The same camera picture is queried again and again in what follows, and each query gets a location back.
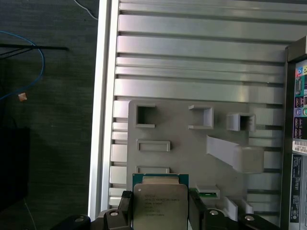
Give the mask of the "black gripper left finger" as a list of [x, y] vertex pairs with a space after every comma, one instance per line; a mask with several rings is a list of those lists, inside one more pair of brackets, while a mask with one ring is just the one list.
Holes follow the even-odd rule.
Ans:
[[117, 209], [102, 211], [95, 220], [87, 215], [72, 215], [56, 225], [58, 230], [131, 230], [133, 192], [123, 191]]

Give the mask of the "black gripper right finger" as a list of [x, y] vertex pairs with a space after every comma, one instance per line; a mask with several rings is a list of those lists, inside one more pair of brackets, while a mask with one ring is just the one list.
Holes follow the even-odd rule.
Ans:
[[189, 193], [189, 222], [193, 230], [279, 230], [280, 227], [256, 214], [232, 220], [222, 211], [208, 208], [197, 193]]

